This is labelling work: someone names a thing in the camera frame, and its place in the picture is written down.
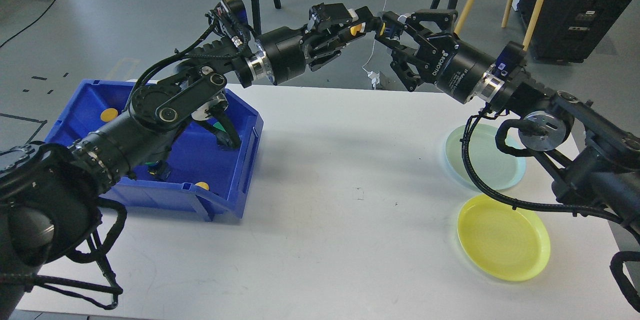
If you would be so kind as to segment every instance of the white table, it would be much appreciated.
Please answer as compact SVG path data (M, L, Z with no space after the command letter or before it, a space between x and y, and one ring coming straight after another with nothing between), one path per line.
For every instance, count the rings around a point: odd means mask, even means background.
M604 220L539 214L551 259L530 281L499 281L466 258L457 214L478 192L442 152L481 102L229 87L264 119L244 218L134 209L109 253L125 290L116 310L46 290L19 309L158 320L638 318L610 275L617 246ZM563 150L577 153L573 143ZM552 202L551 177L527 166L507 193ZM103 282L95 265L65 259L41 274Z

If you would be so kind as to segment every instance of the concrete floor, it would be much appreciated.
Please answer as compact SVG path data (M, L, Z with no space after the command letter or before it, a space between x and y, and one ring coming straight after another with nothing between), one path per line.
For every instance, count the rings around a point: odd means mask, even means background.
M0 117L0 148L24 143L32 136L42 140L82 79L137 77L155 61L172 54L174 48L186 47L205 29L203 14L218 1L57 0L37 24L0 48L0 113L14 116ZM268 31L306 23L309 7L320 2L342 2L349 8L367 5L375 13L382 9L385 0L282 0L280 10L274 9L272 0L260 1L262 28ZM428 8L430 1L387 0L386 9L405 13ZM458 9L464 1L459 1ZM249 8L250 1L245 3ZM0 41L32 22L48 4L50 0L0 0ZM504 5L505 0L476 0L461 32L462 39L494 55L509 40L522 40L524 29L515 13L509 26L500 28ZM567 90L583 100L594 100L594 109L599 113L622 129L640 134L640 118L636 116L640 95L638 18L640 0L633 0L584 63L551 65L530 60L528 69L552 88ZM285 84L370 88L370 79L361 65L370 56L372 41L368 38L355 42L322 70L306 72ZM381 70L394 78L390 60L384 47L378 45L367 68ZM158 77L169 74L170 70L166 70ZM434 88L425 85L420 90L434 91ZM583 141L580 131L574 135L580 144ZM637 247L630 236L617 228L614 233L622 249ZM12 319L36 316L16 312ZM58 317L44 314L39 319Z

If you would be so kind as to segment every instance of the blue plastic bin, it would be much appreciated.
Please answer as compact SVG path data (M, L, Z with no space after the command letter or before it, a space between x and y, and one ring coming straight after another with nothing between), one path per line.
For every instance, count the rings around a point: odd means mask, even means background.
M100 120L103 110L124 107L131 88L131 82L83 80L45 141L70 145L84 138L105 124ZM227 211L242 218L263 120L233 92L226 93L226 113L242 140L240 149L220 147L213 134L192 123L172 147L168 159L172 171L166 182L155 180L146 166L140 166L135 168L137 181L123 177L103 197L125 206L195 211L205 221ZM208 183L209 190L195 185L200 181Z

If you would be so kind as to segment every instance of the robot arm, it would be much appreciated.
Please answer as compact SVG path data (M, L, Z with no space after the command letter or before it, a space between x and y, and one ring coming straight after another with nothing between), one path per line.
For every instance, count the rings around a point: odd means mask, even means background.
M494 59L459 40L450 30L455 13L423 10L398 16L387 11L381 17L387 30L376 39L391 49L391 68L407 90L430 83L461 103L474 96L486 101L487 107L470 118L461 139L464 166L482 192L514 208L605 218L620 224L640 243L640 139L596 113L590 102L581 102L532 79L524 70L521 45L509 43ZM441 32L424 28L421 22L425 20L436 22ZM417 49L398 42L403 32L416 41ZM559 204L506 197L478 178L468 155L469 140L478 120L492 111L512 111L520 116L519 120L502 123L496 146L514 156L533 156L551 174L551 188ZM574 120L586 129L586 147L571 160L556 147L569 137ZM525 149L505 145L511 127L519 130ZM622 272L625 261L640 261L640 253L619 252L610 266L627 301L640 312L640 297Z
M122 289L115 282L106 253L124 226L126 211L99 195L121 176L134 177L136 165L166 160L171 144L189 122L204 127L212 117L224 122L227 102L222 90L227 72L234 71L244 87L263 77L278 85L304 73L307 66L311 71L320 69L336 59L349 42L368 32L374 32L376 39L391 49L391 67L407 90L430 83L462 103L478 96L487 102L487 108L475 116L476 123L490 111L518 114L521 119L500 127L496 146L515 156L534 156L553 176L553 192L560 204L509 198L474 176L468 159L474 128L470 122L462 139L462 148L467 150L463 157L478 188L514 208L606 218L640 241L640 140L592 111L590 104L535 82L523 68L524 52L517 44L507 45L495 59L459 40L451 33L456 15L455 11L422 10L408 15L387 11L375 17L366 7L349 10L343 4L318 4L310 9L309 22L300 28L281 27L256 36L257 50L253 52L249 48L252 29L242 0L222 0L208 13L210 26L194 44L142 74L125 110L115 120L69 148L31 144L0 152L0 319L9 317L23 292L33 285L52 288L47 284L62 284L103 291L113 295L108 306L73 296L104 309L115 308ZM425 28L425 21L435 22L440 32ZM416 41L416 48L399 42L405 32ZM219 40L198 47L210 33L219 35ZM181 63L175 75L148 84L157 72L176 61ZM586 149L571 160L556 147L569 137L574 119L585 124L588 135ZM233 129L230 122L223 126ZM518 128L526 149L505 145L510 127ZM233 134L230 131L223 143L236 147L240 139ZM99 208L118 212L118 221L104 244L96 232L101 222ZM91 253L75 250L83 241L89 243ZM96 261L110 286L37 275L41 265L62 256L82 263ZM640 298L622 273L622 262L639 259L619 253L612 261L622 292L638 311Z

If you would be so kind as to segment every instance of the green object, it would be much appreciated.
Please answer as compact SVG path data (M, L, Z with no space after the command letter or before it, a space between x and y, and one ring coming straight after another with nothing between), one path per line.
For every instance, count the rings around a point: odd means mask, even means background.
M457 216L462 249L480 269L505 281L527 281L545 269L551 241L542 220L485 194L471 198Z
M465 127L455 129L446 139L446 160L460 178L475 188L475 184L467 174L462 163L462 133ZM496 148L496 132L498 129L486 124L478 124L469 143L469 156L473 169L491 188L502 190L510 188L522 179L526 169L524 158L516 158L500 152ZM521 148L511 136L507 137L507 145Z
M225 127L222 126L222 124L220 124L220 122L215 122L215 124L213 124L213 127L216 129L220 129L221 131L224 131L225 133L227 132L225 130Z

